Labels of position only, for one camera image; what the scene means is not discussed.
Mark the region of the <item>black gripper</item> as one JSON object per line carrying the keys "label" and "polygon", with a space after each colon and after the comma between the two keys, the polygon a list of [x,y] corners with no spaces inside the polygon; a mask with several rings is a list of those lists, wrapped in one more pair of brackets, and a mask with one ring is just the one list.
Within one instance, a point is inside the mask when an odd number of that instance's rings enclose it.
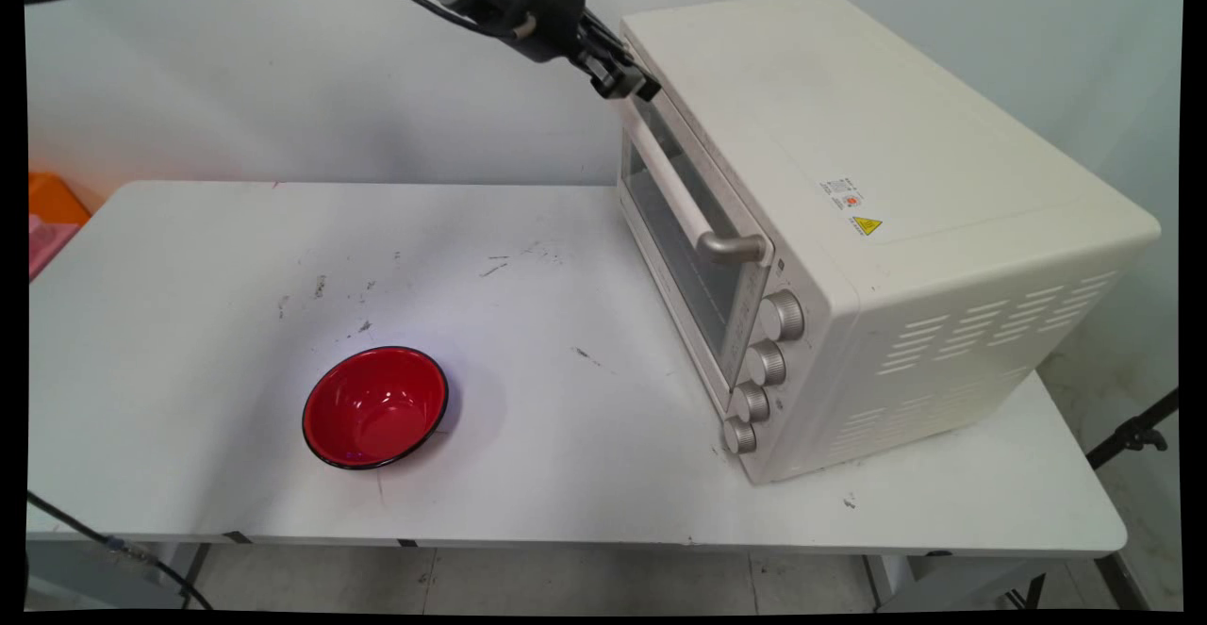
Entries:
{"label": "black gripper", "polygon": [[587,0],[450,0],[449,10],[532,62],[567,59],[606,100],[651,103],[661,90]]}

